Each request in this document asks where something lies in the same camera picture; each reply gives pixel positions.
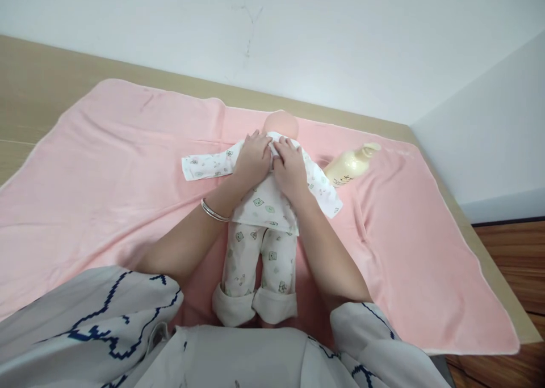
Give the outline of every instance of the doll leg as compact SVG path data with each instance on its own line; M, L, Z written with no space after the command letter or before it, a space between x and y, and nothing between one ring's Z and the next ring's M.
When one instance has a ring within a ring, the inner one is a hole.
M278 324L297 316L295 294L295 234L267 229L263 236L261 256L263 274L253 307L263 321Z
M223 277L212 295L212 309L223 325L237 327L255 316L255 266L264 227L230 222Z

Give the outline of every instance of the doll head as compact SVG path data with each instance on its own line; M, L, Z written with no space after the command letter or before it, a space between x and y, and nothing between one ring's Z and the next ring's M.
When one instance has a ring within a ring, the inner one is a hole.
M296 140L299 135L299 123L295 116L279 110L267 116L263 124L263 131L265 133L277 132L292 140Z

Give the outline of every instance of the sleeve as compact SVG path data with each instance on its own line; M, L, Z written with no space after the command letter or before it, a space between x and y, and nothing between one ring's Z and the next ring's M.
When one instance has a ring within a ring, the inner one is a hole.
M217 154L188 155L182 158L183 176L187 181L215 178L233 173L243 141Z
M337 195L337 190L331 185L328 178L318 164L316 164L305 150L303 150L303 160L307 170L307 184L318 201L320 209L324 214L333 218L342 208L342 201Z
M401 341L376 305L345 303L330 321L341 362L359 386L379 380L391 388L449 387L423 351Z
M167 276L87 270L0 323L0 386L123 381L168 337L182 300Z

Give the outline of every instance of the bottle label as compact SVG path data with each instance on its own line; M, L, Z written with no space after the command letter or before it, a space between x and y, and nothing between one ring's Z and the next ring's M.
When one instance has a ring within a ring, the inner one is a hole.
M333 178L333 183L335 185L338 185L339 187L345 185L345 184L348 184L350 181L352 181L354 178L348 176L348 175L344 175L340 178Z

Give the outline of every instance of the yellow bottle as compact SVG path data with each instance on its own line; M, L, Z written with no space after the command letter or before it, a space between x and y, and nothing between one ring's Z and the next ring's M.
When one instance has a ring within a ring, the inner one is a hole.
M357 150L345 151L324 168L325 176L335 187L341 187L369 169L369 162L376 151L377 143L364 144Z

